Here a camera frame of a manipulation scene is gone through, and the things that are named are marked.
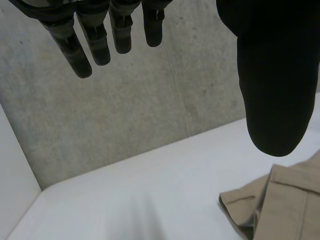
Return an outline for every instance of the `white surface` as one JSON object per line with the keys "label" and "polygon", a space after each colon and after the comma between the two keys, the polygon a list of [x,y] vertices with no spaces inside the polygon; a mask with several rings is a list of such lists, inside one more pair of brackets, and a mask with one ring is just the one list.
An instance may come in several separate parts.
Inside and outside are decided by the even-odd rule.
{"label": "white surface", "polygon": [[4,240],[41,190],[0,105],[0,240]]}
{"label": "white surface", "polygon": [[9,240],[239,240],[219,209],[219,192],[318,149],[319,98],[287,157],[258,151],[240,120],[48,188]]}

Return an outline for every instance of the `beige cloth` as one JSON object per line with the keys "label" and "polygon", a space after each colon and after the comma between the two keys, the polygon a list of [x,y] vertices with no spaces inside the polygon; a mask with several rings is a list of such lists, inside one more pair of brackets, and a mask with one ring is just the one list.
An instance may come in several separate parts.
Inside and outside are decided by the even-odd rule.
{"label": "beige cloth", "polygon": [[219,202],[248,240],[320,240],[320,151],[291,167],[273,165]]}

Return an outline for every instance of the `stitching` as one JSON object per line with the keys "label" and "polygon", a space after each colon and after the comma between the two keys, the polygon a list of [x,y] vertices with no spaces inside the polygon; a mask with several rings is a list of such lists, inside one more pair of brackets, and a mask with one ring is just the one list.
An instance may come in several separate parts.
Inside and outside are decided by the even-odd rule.
{"label": "stitching", "polygon": [[298,232],[296,234],[297,240],[301,240],[303,227],[304,227],[304,223],[305,223],[305,214],[306,214],[307,201],[308,201],[308,192],[305,191],[304,193],[305,193],[305,197],[304,197],[304,201],[303,201],[303,209],[302,209],[303,212],[300,215],[299,228],[298,228]]}

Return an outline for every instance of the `white table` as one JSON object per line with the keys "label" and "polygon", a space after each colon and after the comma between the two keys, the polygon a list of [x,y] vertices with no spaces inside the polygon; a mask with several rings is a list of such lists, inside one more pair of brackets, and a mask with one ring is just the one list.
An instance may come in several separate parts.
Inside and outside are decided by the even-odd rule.
{"label": "white table", "polygon": [[245,120],[55,184],[9,240],[239,240],[219,192],[292,165],[320,149],[320,95],[308,131],[289,156],[255,148]]}

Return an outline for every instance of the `black glove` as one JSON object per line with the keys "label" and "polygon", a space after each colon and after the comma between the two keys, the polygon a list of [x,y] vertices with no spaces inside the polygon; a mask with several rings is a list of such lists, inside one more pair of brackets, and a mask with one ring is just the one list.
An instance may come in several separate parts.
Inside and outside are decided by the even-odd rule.
{"label": "black glove", "polygon": [[238,37],[237,67],[255,146],[290,154],[308,127],[320,63],[320,1],[217,0]]}
{"label": "black glove", "polygon": [[[25,15],[39,20],[50,32],[68,63],[80,78],[92,74],[89,61],[74,31],[74,13],[80,22],[97,65],[110,62],[104,19],[109,11],[115,48],[126,54],[131,50],[131,13],[141,0],[9,0]],[[144,31],[149,46],[162,41],[165,7],[172,0],[142,0]]]}

